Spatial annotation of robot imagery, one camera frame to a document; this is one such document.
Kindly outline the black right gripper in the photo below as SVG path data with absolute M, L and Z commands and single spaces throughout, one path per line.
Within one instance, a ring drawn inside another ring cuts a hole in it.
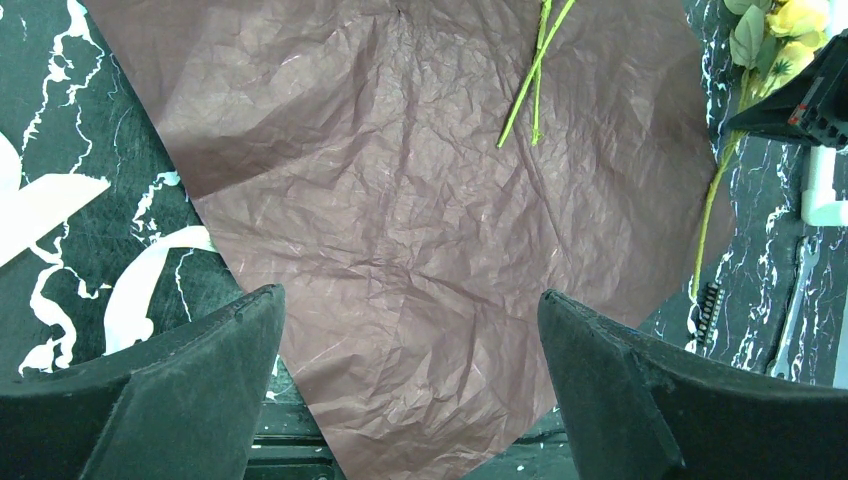
M 847 147 L 847 32 L 794 79 L 725 122 L 724 131 L 802 146 Z

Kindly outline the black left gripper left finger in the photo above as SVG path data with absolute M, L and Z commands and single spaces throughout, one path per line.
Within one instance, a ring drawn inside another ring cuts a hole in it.
M 5 479 L 240 479 L 285 320 L 263 286 L 117 353 L 1 386 Z

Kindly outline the orange fake flower stem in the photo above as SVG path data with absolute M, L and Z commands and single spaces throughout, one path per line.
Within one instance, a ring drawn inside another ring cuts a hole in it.
M 575 3 L 576 3 L 575 0 L 567 0 L 562 5 L 561 9 L 559 10 L 559 12 L 557 13 L 557 15 L 554 19 L 551 19 L 551 15 L 550 15 L 550 18 L 548 20 L 548 32 L 547 32 L 547 36 L 545 38 L 544 45 L 543 45 L 543 51 L 542 51 L 543 57 L 541 59 L 535 58 L 535 52 L 536 52 L 536 41 L 535 41 L 535 51 L 534 51 L 532 63 L 530 65 L 530 67 L 528 68 L 527 72 L 526 72 L 526 75 L 525 75 L 525 77 L 522 81 L 522 84 L 521 84 L 518 92 L 515 95 L 514 101 L 511 105 L 511 109 L 510 109 L 510 111 L 509 111 L 509 113 L 508 113 L 508 115 L 505 119 L 504 126 L 502 128 L 500 136 L 498 137 L 498 140 L 496 141 L 496 147 L 498 149 L 503 147 L 503 145 L 506 143 L 506 140 L 508 139 L 510 133 L 513 131 L 514 123 L 517 119 L 518 114 L 520 113 L 520 109 L 521 109 L 522 105 L 525 103 L 527 95 L 529 93 L 533 93 L 532 76 L 533 76 L 535 70 L 539 66 L 542 66 L 542 70 L 543 70 L 544 57 L 545 57 L 548 49 L 550 48 L 550 45 L 553 42 L 557 32 L 561 28 L 561 26 L 564 23 L 567 15 L 571 11 L 571 9 L 573 8 Z

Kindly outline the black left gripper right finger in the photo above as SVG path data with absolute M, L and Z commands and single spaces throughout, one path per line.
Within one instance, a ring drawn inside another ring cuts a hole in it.
M 843 479 L 847 394 L 739 370 L 545 292 L 538 328 L 582 479 Z

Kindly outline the maroon wrapping paper sheet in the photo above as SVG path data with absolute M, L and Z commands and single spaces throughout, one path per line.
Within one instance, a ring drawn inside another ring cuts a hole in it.
M 680 1 L 90 1 L 350 479 L 458 479 L 555 405 L 557 289 L 636 327 L 689 279 L 715 159 Z

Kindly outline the yellow fake flower bunch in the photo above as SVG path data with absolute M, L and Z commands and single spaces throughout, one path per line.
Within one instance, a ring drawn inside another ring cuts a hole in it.
M 768 97 L 796 79 L 824 48 L 832 24 L 830 1 L 726 1 L 725 9 L 737 17 L 728 42 L 733 65 L 741 69 L 740 98 L 736 112 L 752 113 Z M 752 126 L 725 126 L 717 170 L 710 181 L 703 208 L 689 297 L 701 286 L 710 217 L 724 173 L 730 168 L 743 138 Z

